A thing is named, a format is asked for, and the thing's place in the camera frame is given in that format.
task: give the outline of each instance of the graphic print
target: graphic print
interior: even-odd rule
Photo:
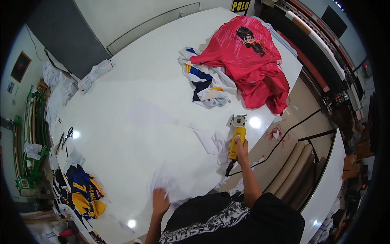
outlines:
[[[218,228],[229,228],[238,224],[249,214],[249,208],[241,206],[241,203],[231,202],[219,215],[211,217],[206,223],[196,223],[175,231],[164,231],[159,243],[169,244],[192,237],[194,235],[214,232]]]
[[[237,29],[236,33],[237,36],[241,38],[243,45],[247,48],[253,48],[253,51],[259,53],[261,57],[266,54],[264,50],[267,50],[267,48],[263,46],[264,43],[261,40],[256,42],[256,39],[250,29],[241,26]]]

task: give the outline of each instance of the power cord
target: power cord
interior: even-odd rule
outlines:
[[[328,106],[328,105],[331,103],[332,100],[329,100],[329,102],[328,102],[324,107]],[[253,167],[255,167],[255,166],[259,165],[259,164],[262,164],[262,163],[264,163],[265,161],[267,161],[267,160],[269,159],[269,157],[272,155],[272,153],[273,153],[273,151],[275,150],[275,148],[282,142],[283,138],[288,134],[288,132],[289,132],[290,130],[294,129],[294,128],[297,127],[298,125],[300,125],[300,124],[302,124],[303,122],[305,122],[306,120],[310,119],[313,115],[315,115],[316,113],[318,113],[319,111],[321,111],[324,107],[318,109],[317,111],[315,111],[314,113],[312,113],[311,115],[309,115],[306,119],[302,120],[302,121],[299,122],[298,124],[294,125],[294,126],[291,127],[290,129],[288,129],[288,130],[286,131],[286,133],[284,134],[284,136],[280,139],[280,141],[274,146],[274,148],[272,149],[272,151],[271,151],[271,153],[268,155],[268,157],[267,157],[264,161],[252,165],[251,168],[253,168]],[[235,173],[230,174],[230,175],[227,175],[227,176],[236,175],[236,174],[241,173],[241,172],[242,172],[242,171],[238,171],[238,172],[235,172]]]
[[[42,59],[39,58],[38,52],[37,52],[37,46],[35,45],[35,42],[34,42],[34,40],[33,40],[32,37],[31,37],[30,30],[28,29],[28,26],[27,26],[27,25],[26,25],[26,28],[27,28],[27,31],[28,31],[28,35],[30,36],[30,39],[32,40],[32,43],[34,44],[35,53],[37,54],[37,58],[38,58],[40,61],[42,61],[42,62],[47,61],[47,60],[42,60]]]

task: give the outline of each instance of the cartoon character print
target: cartoon character print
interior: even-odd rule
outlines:
[[[237,36],[241,38],[243,45],[247,48],[253,48],[253,51],[259,53],[261,57],[266,54],[265,51],[267,48],[263,46],[264,43],[261,40],[256,42],[251,30],[246,27],[240,27],[237,29],[236,33]]]

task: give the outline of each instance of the electric cloth cutter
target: electric cloth cutter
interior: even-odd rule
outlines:
[[[241,141],[241,144],[244,144],[245,141],[245,134],[246,134],[246,128],[245,128],[245,119],[246,114],[238,115],[234,117],[234,114],[232,116],[232,120],[230,121],[230,125],[233,125],[235,127],[234,135],[232,142],[230,144],[229,149],[229,159],[231,162],[229,163],[229,166],[226,169],[225,176],[229,176],[230,171],[232,170],[234,163],[238,160],[237,155],[237,143],[235,141],[235,138],[239,138]]]

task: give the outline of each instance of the floor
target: floor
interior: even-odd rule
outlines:
[[[279,142],[280,138],[285,134],[286,130],[320,108],[314,96],[300,78],[298,78],[296,81],[296,84],[290,93],[289,99],[287,99],[287,104],[289,106],[285,109],[282,115],[282,121],[271,124],[265,134],[249,152],[249,162],[256,162],[263,157],[268,157],[272,148]],[[271,157],[265,163],[255,167],[253,172],[256,176],[257,182],[260,185],[260,189],[265,189],[274,179],[276,174],[288,159],[299,138],[315,135],[331,129],[332,126],[329,123],[327,117],[321,112],[318,112],[309,120],[290,131],[284,140],[275,149]],[[272,133],[276,132],[277,130],[280,133],[278,140],[273,137]],[[331,135],[327,135],[312,140],[313,146],[319,158],[327,156],[331,145],[331,137]],[[232,173],[240,170],[240,166],[238,166],[232,171]],[[220,185],[218,191],[229,192],[230,189],[236,187],[238,181],[241,178],[241,174],[231,176],[225,184]],[[145,238],[146,235],[143,235],[139,239],[144,242]]]

